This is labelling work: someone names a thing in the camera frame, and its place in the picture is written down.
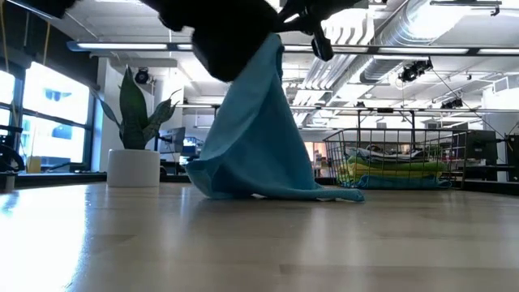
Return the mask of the potted plant white pot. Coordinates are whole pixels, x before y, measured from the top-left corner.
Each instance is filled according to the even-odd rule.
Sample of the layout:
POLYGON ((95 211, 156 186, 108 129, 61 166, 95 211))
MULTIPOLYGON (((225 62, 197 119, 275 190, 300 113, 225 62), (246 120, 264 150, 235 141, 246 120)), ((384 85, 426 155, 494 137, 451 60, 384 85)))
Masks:
POLYGON ((96 97, 104 115, 117 126, 123 145, 122 149, 109 150, 107 185, 158 187, 161 176, 160 154, 156 150, 146 149, 146 145, 159 135, 161 125, 172 118, 177 105, 169 97, 160 102, 152 114, 148 114, 144 94, 129 66, 125 68, 119 89, 121 119, 116 117, 101 97, 96 97))

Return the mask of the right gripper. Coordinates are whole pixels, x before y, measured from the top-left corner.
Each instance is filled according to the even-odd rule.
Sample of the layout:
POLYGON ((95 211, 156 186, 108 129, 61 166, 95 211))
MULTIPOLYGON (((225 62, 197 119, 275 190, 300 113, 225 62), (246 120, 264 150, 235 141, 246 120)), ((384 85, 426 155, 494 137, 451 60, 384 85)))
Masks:
POLYGON ((367 0, 287 0, 279 12, 279 32, 313 32, 313 53, 327 62, 334 53, 321 22, 344 9, 354 8, 358 3, 361 7, 367 6, 367 0))

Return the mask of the copper wire basket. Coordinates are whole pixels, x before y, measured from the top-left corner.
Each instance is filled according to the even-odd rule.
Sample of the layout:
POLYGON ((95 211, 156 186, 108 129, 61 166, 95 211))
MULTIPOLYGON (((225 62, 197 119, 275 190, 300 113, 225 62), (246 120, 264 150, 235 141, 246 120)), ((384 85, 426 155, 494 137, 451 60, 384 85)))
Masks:
POLYGON ((447 169, 437 177, 448 180, 450 188, 465 186, 468 158, 466 157, 466 133, 459 129, 405 129, 405 128, 347 128, 324 139, 329 172, 333 181, 341 187, 343 182, 352 182, 342 175, 351 170, 346 165, 349 156, 346 148, 365 148, 388 154, 424 151, 428 161, 442 161, 447 169))

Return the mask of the black monitor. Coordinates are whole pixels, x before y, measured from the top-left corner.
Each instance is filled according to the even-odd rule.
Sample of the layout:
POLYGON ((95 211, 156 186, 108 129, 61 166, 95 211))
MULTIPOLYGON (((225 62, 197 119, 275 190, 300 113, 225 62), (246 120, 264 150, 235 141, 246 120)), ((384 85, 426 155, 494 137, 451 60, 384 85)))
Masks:
POLYGON ((494 131, 469 131, 466 133, 466 157, 484 160, 487 165, 497 162, 497 138, 494 131))
POLYGON ((508 181, 519 183, 519 135, 507 135, 508 181))

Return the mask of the ceiling light strip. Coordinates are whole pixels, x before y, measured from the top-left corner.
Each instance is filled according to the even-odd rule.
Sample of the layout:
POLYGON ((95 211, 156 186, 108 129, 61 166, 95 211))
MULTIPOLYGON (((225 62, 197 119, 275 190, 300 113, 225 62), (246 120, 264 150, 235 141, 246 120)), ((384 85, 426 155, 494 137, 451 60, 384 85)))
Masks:
MULTIPOLYGON (((68 41, 71 51, 150 51, 193 52, 189 43, 124 43, 68 41)), ((403 55, 403 56, 466 56, 466 57, 519 57, 519 47, 460 47, 460 46, 380 46, 380 45, 332 45, 335 54, 403 55)))

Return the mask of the black spotlight cluster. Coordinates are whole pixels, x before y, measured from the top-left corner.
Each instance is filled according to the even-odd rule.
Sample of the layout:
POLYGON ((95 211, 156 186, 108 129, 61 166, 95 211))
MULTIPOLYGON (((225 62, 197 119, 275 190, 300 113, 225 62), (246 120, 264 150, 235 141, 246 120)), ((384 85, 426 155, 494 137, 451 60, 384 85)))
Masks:
POLYGON ((398 75, 398 79, 403 83, 412 82, 432 68, 433 65, 429 58, 427 60, 414 61, 403 67, 403 71, 398 75))

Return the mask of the light blue microfiber towel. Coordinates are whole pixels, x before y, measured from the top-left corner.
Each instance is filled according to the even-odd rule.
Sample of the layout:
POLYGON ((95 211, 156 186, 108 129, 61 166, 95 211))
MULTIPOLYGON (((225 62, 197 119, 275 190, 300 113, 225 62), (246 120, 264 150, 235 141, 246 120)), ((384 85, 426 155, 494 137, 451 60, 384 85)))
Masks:
POLYGON ((452 184, 434 175, 423 178, 383 177, 377 175, 362 175, 359 180, 343 182, 342 187, 364 190, 435 190, 448 189, 452 184))

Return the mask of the teal microfiber towel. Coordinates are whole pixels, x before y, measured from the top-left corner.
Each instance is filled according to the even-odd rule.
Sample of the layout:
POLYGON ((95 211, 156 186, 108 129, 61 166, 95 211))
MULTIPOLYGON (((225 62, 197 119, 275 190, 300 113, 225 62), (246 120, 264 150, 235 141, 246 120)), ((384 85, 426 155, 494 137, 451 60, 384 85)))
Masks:
POLYGON ((186 171, 210 199, 362 202, 358 189, 324 188, 282 89, 281 38, 270 34, 230 85, 212 122, 199 159, 186 171))

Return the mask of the window with dark frame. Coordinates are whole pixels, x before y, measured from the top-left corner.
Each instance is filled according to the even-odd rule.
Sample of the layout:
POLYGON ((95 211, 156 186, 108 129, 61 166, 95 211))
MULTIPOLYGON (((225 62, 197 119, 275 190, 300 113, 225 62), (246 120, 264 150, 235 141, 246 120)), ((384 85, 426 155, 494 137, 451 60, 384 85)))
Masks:
POLYGON ((94 100, 85 83, 39 62, 19 66, 0 59, 0 135, 25 164, 41 157, 41 169, 89 170, 94 100))

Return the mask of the silver ventilation duct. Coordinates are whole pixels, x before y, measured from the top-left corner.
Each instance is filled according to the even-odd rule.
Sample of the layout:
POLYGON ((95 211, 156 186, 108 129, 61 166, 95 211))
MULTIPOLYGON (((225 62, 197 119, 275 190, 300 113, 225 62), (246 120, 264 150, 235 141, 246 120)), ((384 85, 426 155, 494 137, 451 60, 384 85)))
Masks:
POLYGON ((451 7, 432 6, 431 0, 409 0, 386 28, 375 38, 375 45, 429 45, 458 21, 451 7))

